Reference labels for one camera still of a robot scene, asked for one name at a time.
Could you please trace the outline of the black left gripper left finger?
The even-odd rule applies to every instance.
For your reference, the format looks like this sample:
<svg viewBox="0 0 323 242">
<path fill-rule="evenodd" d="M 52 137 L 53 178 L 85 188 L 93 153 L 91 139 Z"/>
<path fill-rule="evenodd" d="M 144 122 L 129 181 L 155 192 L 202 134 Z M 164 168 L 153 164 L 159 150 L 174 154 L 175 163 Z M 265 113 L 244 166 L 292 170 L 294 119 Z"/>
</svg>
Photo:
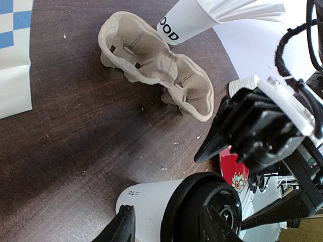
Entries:
<svg viewBox="0 0 323 242">
<path fill-rule="evenodd" d="M 119 212 L 105 229 L 95 238 L 95 242 L 134 242 L 136 215 L 134 206 L 122 205 Z"/>
</svg>

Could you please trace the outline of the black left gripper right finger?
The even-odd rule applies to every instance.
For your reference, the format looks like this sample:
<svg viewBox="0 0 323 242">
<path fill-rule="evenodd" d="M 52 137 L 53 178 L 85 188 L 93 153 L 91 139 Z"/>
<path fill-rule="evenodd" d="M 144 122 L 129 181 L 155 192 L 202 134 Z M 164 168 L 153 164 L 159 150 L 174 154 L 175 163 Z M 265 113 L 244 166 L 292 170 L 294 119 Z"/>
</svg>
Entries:
<svg viewBox="0 0 323 242">
<path fill-rule="evenodd" d="M 203 206 L 199 214 L 199 241 L 242 241 L 219 215 L 213 206 Z"/>
</svg>

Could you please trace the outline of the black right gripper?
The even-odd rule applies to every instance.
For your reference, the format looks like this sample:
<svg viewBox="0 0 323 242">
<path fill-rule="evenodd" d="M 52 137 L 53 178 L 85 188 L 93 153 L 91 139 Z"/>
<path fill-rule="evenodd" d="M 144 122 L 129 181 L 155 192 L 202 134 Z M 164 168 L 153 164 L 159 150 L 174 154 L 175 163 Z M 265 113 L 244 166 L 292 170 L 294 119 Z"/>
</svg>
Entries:
<svg viewBox="0 0 323 242">
<path fill-rule="evenodd" d="M 282 162 L 297 181 L 277 199 L 242 222 L 242 230 L 307 218 L 322 201 L 322 154 L 313 141 L 303 141 Z"/>
</svg>

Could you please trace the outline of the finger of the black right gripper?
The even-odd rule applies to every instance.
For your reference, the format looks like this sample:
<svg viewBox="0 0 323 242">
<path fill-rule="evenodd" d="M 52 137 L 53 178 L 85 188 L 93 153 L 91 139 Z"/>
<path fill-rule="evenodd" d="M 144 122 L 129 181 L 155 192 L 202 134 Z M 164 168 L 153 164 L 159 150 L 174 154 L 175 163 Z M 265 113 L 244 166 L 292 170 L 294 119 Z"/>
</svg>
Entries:
<svg viewBox="0 0 323 242">
<path fill-rule="evenodd" d="M 224 97 L 205 140 L 194 156 L 194 162 L 206 162 L 217 156 L 229 145 L 228 138 L 225 138 L 224 121 L 232 110 L 233 102 L 231 98 Z"/>
</svg>

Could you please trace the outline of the red floral plate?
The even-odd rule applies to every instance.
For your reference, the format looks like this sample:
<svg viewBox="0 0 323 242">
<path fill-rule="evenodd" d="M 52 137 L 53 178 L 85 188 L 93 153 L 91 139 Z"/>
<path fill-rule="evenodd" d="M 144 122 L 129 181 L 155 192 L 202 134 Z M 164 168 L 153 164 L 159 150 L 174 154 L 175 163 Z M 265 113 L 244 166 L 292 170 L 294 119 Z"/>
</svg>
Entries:
<svg viewBox="0 0 323 242">
<path fill-rule="evenodd" d="M 222 177 L 237 191 L 237 193 L 240 193 L 248 184 L 250 171 L 243 163 L 238 163 L 237 160 L 238 155 L 231 153 L 231 146 L 221 151 L 219 154 Z"/>
</svg>

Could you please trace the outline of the cream ceramic mug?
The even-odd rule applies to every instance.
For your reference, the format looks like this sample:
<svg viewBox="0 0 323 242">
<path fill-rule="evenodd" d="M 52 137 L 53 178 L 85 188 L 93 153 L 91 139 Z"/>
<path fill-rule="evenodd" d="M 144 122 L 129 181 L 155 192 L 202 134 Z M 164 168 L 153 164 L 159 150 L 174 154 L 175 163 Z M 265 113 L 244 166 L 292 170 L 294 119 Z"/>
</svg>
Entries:
<svg viewBox="0 0 323 242">
<path fill-rule="evenodd" d="M 228 84 L 228 94 L 230 97 L 233 97 L 242 88 L 253 90 L 257 87 L 259 81 L 260 77 L 258 75 L 231 81 Z"/>
</svg>

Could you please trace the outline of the white cup holding straws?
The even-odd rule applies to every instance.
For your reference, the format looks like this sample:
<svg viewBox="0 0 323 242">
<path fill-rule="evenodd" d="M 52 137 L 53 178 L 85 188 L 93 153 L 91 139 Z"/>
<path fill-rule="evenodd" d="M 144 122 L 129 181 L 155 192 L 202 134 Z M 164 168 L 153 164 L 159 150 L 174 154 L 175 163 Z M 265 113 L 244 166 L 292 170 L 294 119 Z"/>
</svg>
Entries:
<svg viewBox="0 0 323 242">
<path fill-rule="evenodd" d="M 171 46 L 183 43 L 219 22 L 211 16 L 213 1 L 180 0 L 160 20 L 156 29 Z"/>
</svg>

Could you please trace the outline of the brown pulp cup carrier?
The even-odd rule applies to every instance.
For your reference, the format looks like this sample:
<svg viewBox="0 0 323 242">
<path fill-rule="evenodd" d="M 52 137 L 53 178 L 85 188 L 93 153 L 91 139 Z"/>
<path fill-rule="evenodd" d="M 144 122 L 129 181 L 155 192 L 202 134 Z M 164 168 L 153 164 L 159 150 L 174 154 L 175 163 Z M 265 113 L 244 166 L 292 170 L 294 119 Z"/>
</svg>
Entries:
<svg viewBox="0 0 323 242">
<path fill-rule="evenodd" d="M 201 122 L 214 112 L 214 88 L 203 68 L 173 53 L 164 39 L 138 15 L 119 11 L 102 25 L 98 44 L 101 63 L 123 71 L 126 79 L 165 88 L 162 102 L 178 106 Z"/>
</svg>

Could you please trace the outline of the blue checkered paper bag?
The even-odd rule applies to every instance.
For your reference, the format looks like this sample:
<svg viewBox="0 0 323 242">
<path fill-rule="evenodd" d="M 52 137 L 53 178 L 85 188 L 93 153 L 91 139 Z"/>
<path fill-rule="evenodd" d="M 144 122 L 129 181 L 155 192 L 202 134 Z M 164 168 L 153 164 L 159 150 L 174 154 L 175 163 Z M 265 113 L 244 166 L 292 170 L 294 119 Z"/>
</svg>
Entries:
<svg viewBox="0 0 323 242">
<path fill-rule="evenodd" d="M 1 1 L 1 119 L 32 110 L 30 28 L 33 1 Z"/>
</svg>

